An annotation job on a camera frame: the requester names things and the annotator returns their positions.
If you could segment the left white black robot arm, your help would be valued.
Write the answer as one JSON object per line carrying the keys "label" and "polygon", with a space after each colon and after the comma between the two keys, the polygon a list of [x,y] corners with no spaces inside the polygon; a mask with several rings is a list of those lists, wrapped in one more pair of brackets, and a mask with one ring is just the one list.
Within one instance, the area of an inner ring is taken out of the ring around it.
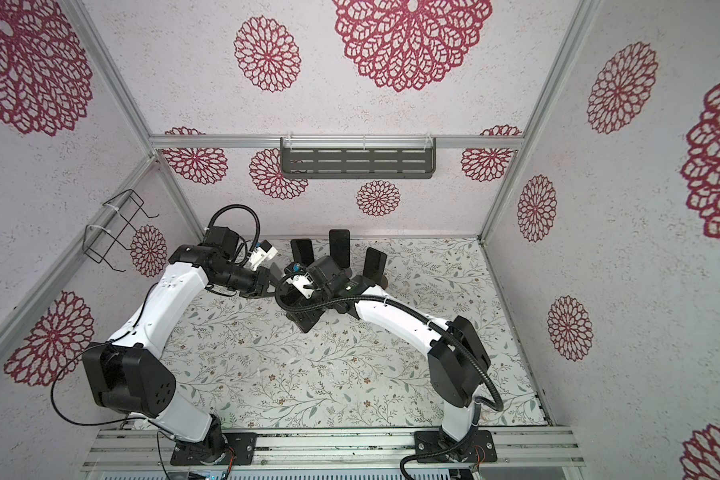
{"label": "left white black robot arm", "polygon": [[249,261],[238,265],[219,246],[180,246],[142,306],[106,342],[92,344],[82,355],[95,403],[148,420],[182,444],[214,454],[223,450],[220,419],[178,392],[175,376],[161,362],[162,353],[187,307],[207,288],[264,297],[270,276],[263,263],[277,253],[264,241]]}

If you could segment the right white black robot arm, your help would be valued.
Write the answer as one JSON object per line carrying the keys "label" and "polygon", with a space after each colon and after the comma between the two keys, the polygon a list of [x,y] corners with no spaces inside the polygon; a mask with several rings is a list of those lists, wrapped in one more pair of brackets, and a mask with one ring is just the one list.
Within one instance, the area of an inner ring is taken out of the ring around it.
{"label": "right white black robot arm", "polygon": [[489,355],[473,324],[426,315],[385,290],[386,256],[376,253],[353,275],[331,256],[308,266],[294,262],[278,281],[274,298],[287,317],[306,333],[328,310],[380,327],[415,348],[427,360],[429,380],[444,402],[441,434],[462,441],[479,421],[481,405],[504,409],[490,379]]}

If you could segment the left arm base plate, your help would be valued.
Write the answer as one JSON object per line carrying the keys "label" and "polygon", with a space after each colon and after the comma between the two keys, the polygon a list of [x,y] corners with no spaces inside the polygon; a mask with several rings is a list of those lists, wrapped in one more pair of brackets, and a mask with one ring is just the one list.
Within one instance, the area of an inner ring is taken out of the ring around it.
{"label": "left arm base plate", "polygon": [[256,433],[222,433],[198,443],[177,441],[171,466],[251,465],[256,449]]}

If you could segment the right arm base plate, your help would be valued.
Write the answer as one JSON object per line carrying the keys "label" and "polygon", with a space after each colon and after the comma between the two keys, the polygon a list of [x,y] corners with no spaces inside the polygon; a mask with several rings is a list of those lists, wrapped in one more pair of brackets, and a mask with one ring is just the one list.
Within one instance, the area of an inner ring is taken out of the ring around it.
{"label": "right arm base plate", "polygon": [[440,430],[414,432],[414,448],[419,463],[494,463],[498,459],[492,434],[477,429],[466,440],[455,441]]}

